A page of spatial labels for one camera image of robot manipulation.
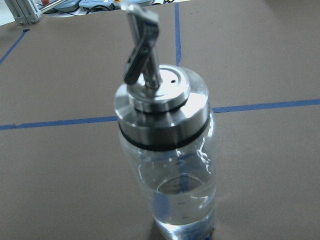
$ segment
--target transparent bottle body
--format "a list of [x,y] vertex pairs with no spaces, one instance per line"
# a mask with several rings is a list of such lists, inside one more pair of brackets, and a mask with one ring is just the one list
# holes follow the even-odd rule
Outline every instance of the transparent bottle body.
[[201,135],[181,148],[145,150],[129,143],[121,133],[120,142],[164,237],[204,240],[215,224],[216,141],[212,113]]

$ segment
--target blue tape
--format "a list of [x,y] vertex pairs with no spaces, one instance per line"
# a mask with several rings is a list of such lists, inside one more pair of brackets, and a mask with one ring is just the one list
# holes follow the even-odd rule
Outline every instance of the blue tape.
[[15,41],[15,43],[9,48],[9,50],[5,53],[5,55],[0,59],[0,65],[5,61],[5,59],[9,56],[9,54],[14,50],[14,48],[18,45],[18,43],[24,38],[27,31],[30,29],[24,29],[20,35],[20,37]]
[[238,105],[238,106],[223,106],[223,107],[214,107],[212,110],[214,113],[230,113],[230,112],[240,112],[240,111],[279,109],[279,108],[290,108],[290,107],[301,107],[301,106],[312,106],[312,105],[320,105],[320,99],[283,101],[283,102]]
[[174,25],[175,25],[175,64],[179,66],[180,60],[181,60],[179,3],[174,4]]
[[[214,113],[230,113],[230,112],[240,112],[240,111],[279,109],[279,108],[302,107],[302,106],[312,106],[312,105],[320,105],[320,99],[214,107],[212,110]],[[102,116],[102,117],[80,118],[80,119],[71,119],[71,120],[30,122],[30,123],[22,123],[20,125],[15,125],[15,124],[0,125],[0,131],[12,130],[12,129],[28,129],[28,128],[63,126],[63,125],[75,125],[75,124],[93,124],[93,123],[116,122],[116,121],[118,121],[118,118],[116,116]]]

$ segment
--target black cable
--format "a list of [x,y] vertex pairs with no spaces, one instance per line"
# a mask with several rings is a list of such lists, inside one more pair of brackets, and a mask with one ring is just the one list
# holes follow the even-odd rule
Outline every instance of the black cable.
[[72,13],[69,13],[69,12],[66,12],[66,11],[58,10],[58,9],[56,9],[56,8],[54,8],[54,7],[53,7],[52,9],[53,9],[53,10],[56,10],[57,12],[62,13],[62,14],[69,14],[69,15],[72,15],[72,16],[77,16],[77,15],[75,15],[75,14],[72,14]]
[[113,10],[116,10],[116,9],[117,9],[116,6],[115,6],[113,3],[110,4],[110,8],[107,7],[107,6],[105,6],[105,5],[95,5],[95,6],[93,6],[92,8],[90,8],[88,11],[86,11],[85,14],[87,15],[87,14],[89,14],[92,10],[95,10],[95,9],[97,9],[97,8],[104,8],[104,9],[107,9],[107,11],[113,11]]

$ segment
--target bottle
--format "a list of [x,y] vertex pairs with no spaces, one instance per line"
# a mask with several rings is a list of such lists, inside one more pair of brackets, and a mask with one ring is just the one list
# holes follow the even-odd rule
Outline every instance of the bottle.
[[158,16],[122,5],[136,47],[114,109],[128,163],[167,240],[204,240],[215,225],[216,134],[208,88],[194,71],[158,65]]

